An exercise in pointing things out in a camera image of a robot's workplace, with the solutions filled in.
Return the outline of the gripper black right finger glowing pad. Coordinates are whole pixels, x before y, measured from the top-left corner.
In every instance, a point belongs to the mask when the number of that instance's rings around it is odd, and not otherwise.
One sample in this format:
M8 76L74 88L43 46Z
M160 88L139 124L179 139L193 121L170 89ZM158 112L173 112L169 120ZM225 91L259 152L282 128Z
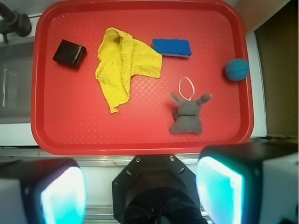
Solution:
M201 205L215 224L296 224L299 146L207 146L199 154L196 186Z

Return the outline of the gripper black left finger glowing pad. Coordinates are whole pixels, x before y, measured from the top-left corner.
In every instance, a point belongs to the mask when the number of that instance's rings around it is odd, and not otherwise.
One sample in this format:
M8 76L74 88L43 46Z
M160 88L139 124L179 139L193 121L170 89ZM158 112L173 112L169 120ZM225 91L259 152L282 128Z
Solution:
M72 158L0 164L2 224L81 224L86 205L85 174Z

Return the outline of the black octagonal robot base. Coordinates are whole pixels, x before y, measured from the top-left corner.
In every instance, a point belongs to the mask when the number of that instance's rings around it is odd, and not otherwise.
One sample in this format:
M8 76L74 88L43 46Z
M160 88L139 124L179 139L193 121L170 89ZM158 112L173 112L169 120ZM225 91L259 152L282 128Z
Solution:
M112 181L121 224L205 224L195 174L174 155L137 155Z

